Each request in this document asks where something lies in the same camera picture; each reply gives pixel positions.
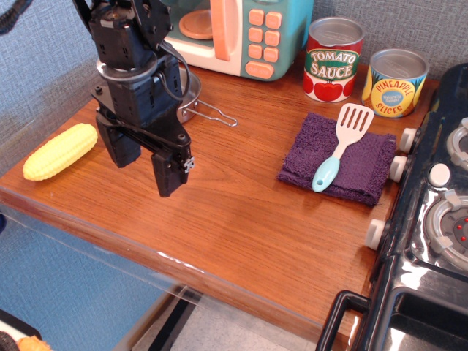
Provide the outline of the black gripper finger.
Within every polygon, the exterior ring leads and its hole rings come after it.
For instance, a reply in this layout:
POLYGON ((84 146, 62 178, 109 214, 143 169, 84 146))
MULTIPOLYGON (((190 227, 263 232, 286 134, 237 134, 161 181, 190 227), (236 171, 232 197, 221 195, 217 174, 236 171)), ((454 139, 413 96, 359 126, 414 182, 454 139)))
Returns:
POLYGON ((177 155, 172 151, 159 150, 151 156, 154 175, 160 197, 169 197, 189 178, 192 155, 177 155))
POLYGON ((113 127, 104 116, 97 116, 96 122, 107 152, 118 168, 126 167, 141 155, 141 146, 113 127))

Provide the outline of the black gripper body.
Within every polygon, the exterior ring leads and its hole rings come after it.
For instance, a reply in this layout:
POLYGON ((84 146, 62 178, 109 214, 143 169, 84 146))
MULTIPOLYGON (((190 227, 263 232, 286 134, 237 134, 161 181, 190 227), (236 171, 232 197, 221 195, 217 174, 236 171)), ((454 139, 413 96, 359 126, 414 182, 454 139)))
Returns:
POLYGON ((104 116, 141 150, 191 154, 190 136, 177 116, 183 93, 176 57, 152 54, 130 69, 98 60, 97 70, 105 81, 93 93, 99 104, 97 116, 104 116))

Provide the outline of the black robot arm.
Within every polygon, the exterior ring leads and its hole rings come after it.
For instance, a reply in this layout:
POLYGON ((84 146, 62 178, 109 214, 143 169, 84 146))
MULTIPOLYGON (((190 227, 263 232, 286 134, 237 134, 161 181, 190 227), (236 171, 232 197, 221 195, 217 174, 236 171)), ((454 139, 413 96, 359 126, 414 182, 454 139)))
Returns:
POLYGON ((170 7, 161 1, 75 1, 98 53, 105 84, 94 89, 97 127, 117 167, 151 151, 159 194, 169 197, 188 181, 191 138, 178 119, 190 92, 185 60, 168 42, 170 7))

